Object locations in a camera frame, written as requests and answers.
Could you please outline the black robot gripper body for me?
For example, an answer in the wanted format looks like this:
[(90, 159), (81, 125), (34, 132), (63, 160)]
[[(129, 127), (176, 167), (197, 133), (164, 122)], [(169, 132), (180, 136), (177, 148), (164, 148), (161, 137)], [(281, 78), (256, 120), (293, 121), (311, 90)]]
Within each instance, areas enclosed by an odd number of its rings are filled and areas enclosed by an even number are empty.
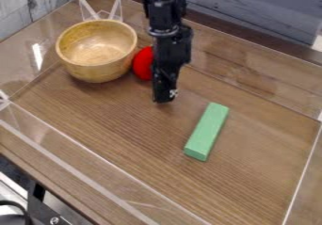
[(156, 38), (154, 58), (162, 74), (178, 75), (182, 66), (192, 61), (193, 36), (193, 28), (184, 24), (176, 35)]

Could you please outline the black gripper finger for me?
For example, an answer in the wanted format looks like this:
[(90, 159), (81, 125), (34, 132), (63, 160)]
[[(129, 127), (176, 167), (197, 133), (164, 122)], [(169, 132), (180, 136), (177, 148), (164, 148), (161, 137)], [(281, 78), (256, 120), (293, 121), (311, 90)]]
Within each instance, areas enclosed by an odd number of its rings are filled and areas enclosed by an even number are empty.
[(178, 97), (180, 72), (166, 72), (157, 68), (153, 71), (153, 100), (158, 104), (173, 102)]

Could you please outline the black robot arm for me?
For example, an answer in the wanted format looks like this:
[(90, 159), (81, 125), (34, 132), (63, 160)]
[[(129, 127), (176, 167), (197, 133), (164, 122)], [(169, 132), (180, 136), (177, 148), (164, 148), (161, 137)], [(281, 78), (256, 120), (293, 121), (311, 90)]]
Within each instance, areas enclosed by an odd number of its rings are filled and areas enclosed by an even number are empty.
[(194, 31), (184, 23), (186, 0), (142, 0), (153, 37), (153, 99), (158, 104), (178, 96), (181, 68), (192, 61)]

